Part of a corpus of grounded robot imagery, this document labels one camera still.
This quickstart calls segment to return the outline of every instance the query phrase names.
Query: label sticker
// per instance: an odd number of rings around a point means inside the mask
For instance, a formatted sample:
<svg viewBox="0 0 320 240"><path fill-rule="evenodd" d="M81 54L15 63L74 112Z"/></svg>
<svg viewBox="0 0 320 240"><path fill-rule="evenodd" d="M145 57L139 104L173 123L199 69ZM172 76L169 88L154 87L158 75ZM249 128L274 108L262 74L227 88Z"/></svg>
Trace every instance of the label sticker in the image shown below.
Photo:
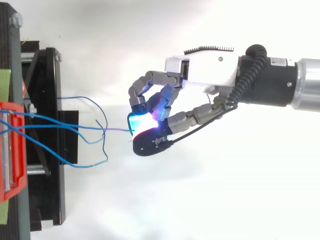
<svg viewBox="0 0 320 240"><path fill-rule="evenodd" d="M272 66L286 67L287 60L285 58L270 57L270 64Z"/></svg>
<svg viewBox="0 0 320 240"><path fill-rule="evenodd" d="M291 59L286 59L286 62L288 63L288 66L289 67L295 67L296 65L295 65L295 62L294 61L292 61Z"/></svg>

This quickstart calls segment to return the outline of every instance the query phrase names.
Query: blue wire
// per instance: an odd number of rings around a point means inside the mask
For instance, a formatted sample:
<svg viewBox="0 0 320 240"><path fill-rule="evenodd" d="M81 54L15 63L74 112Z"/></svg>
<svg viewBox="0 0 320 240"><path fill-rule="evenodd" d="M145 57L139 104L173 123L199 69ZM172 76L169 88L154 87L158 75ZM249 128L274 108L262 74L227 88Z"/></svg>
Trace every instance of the blue wire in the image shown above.
<svg viewBox="0 0 320 240"><path fill-rule="evenodd" d="M57 159L59 159L61 162L68 164L74 168L78 168L78 169L87 169L87 168L92 168L94 166L100 165L102 163L107 162L106 160L104 161L100 161L97 162L95 164L92 165L74 165L71 162L68 162L67 160L65 160L64 158L62 158L61 156L59 156L59 154L57 154L56 152L54 152L52 149L50 149L49 147L47 147L46 145L42 144L41 142L33 139L32 137L22 133L21 131L19 131L17 128L13 127L12 125L8 124L7 122L3 121L0 119L0 123L2 123L3 125L6 125L7 127L9 127L10 129L12 129L13 131L15 131L16 133L20 134L21 136L23 136L24 138L30 140L31 142L39 145L40 147L44 148L45 150L47 150L49 153L51 153L52 155L54 155Z"/></svg>
<svg viewBox="0 0 320 240"><path fill-rule="evenodd" d="M108 120L107 120L107 116L104 112L104 110L100 107L100 105L98 103L96 103L95 101L93 101L92 99L86 97L86 96L68 96L68 97L61 97L61 99L87 99L89 100L90 102L92 102L93 104L95 104L102 112L103 116L104 116L104 119L105 119L105 129L108 128ZM98 122L98 120L96 119L95 120L96 123L103 129L102 125ZM102 134L102 137L103 137L103 144L102 144L102 151L106 157L106 160L108 160L108 155L105 151L105 143L106 143L106 130L103 130L103 134Z"/></svg>
<svg viewBox="0 0 320 240"><path fill-rule="evenodd" d="M97 121L97 119L96 119L95 121L97 122L97 124L99 124L99 126L100 126L101 128L103 128L102 125ZM102 151L103 151L104 155L106 156L106 160L108 161L108 158L109 158L109 157L108 157L108 155L107 155L107 153L106 153L106 151L105 151L106 131L103 131L102 136L103 136Z"/></svg>
<svg viewBox="0 0 320 240"><path fill-rule="evenodd" d="M62 125L24 125L24 126L17 126L16 127L16 129L33 129L33 128L35 128L35 129L46 129L46 128L48 128L48 129L49 128L68 129L68 130L71 130L71 131L75 132L76 134L78 134L87 144L97 144L97 143L99 143L100 141L103 140L103 137L102 137L97 141L89 142L80 132L78 132L77 130L75 130L74 128L69 127L69 126L62 126ZM1 131L0 135L6 134L6 133L11 132L11 131L12 131L12 129Z"/></svg>
<svg viewBox="0 0 320 240"><path fill-rule="evenodd" d="M31 113L25 113L25 112L18 112L18 111L8 111L8 110L0 110L0 113L3 114L15 114L15 115L22 115L22 116L29 116L29 117L35 117L39 119L45 119L52 123L59 124L61 126L71 127L71 128L79 128L79 129L90 129L90 130L99 130L99 131L123 131L123 132L133 132L134 130L127 130L122 128L100 128L100 127L91 127L91 126L81 126L81 125L75 125L75 124L68 124L64 123L55 119L52 119L47 116L42 116L38 114L31 114Z"/></svg>

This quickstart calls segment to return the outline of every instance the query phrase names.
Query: green paper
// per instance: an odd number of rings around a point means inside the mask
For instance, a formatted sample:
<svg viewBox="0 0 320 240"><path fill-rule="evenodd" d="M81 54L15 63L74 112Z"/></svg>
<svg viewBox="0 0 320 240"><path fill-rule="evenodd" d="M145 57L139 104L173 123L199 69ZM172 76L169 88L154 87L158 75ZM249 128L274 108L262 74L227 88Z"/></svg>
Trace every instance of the green paper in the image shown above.
<svg viewBox="0 0 320 240"><path fill-rule="evenodd" d="M0 202L0 225L7 224L9 201Z"/></svg>
<svg viewBox="0 0 320 240"><path fill-rule="evenodd" d="M0 101L8 102L10 87L10 69L0 69ZM0 225L7 224L9 201L0 202Z"/></svg>
<svg viewBox="0 0 320 240"><path fill-rule="evenodd" d="M10 69L0 69L0 101L3 102L9 100L10 75Z"/></svg>

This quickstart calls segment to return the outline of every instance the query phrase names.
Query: red plastic box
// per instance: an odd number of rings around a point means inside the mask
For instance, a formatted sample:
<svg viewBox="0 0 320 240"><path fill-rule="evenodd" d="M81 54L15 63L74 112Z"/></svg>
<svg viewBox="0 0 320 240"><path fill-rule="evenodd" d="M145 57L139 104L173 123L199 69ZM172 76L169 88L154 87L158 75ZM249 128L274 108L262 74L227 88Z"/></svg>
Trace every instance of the red plastic box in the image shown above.
<svg viewBox="0 0 320 240"><path fill-rule="evenodd" d="M0 109L13 112L24 112L23 106L12 102L0 101ZM13 127L24 126L25 117L23 115L10 114L8 123ZM15 131L10 131L6 136L8 139L6 144L8 144L9 147L7 147L8 150L4 152L4 149L1 149L1 147L3 146L1 142L3 141L3 137L1 137L0 135L0 202L7 201L8 199L17 195L27 185L26 140L23 136ZM8 182L4 180L5 174L3 174L3 169L5 168L5 166L3 166L2 157L4 154L10 156L8 157L8 159L10 160L9 189L7 189L8 186L5 185Z"/></svg>

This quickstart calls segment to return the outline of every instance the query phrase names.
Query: silver metal cylinder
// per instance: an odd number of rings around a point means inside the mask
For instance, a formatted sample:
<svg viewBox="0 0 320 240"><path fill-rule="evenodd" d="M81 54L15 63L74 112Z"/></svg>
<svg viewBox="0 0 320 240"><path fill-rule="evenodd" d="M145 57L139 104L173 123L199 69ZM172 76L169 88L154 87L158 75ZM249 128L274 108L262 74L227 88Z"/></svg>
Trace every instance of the silver metal cylinder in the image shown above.
<svg viewBox="0 0 320 240"><path fill-rule="evenodd" d="M34 52L23 52L21 53L21 62L23 64L31 63L34 58Z"/></svg>
<svg viewBox="0 0 320 240"><path fill-rule="evenodd" d="M320 60L302 58L297 62L297 70L291 106L295 110L320 112Z"/></svg>
<svg viewBox="0 0 320 240"><path fill-rule="evenodd" d="M27 165L26 166L26 173L28 175L40 175L46 174L45 169L42 165Z"/></svg>

